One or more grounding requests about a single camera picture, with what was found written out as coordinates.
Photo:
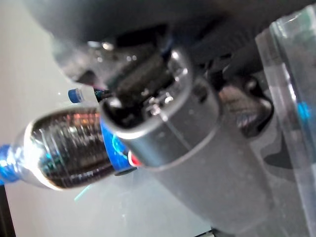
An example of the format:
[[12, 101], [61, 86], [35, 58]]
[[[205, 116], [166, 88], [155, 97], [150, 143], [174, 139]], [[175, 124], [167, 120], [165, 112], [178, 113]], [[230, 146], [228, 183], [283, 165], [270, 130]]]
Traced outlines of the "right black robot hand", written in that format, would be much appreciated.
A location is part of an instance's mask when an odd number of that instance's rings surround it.
[[108, 89], [105, 124], [222, 235], [277, 227], [280, 207], [250, 139], [275, 103], [252, 76], [255, 37], [310, 0], [28, 0], [72, 81]]

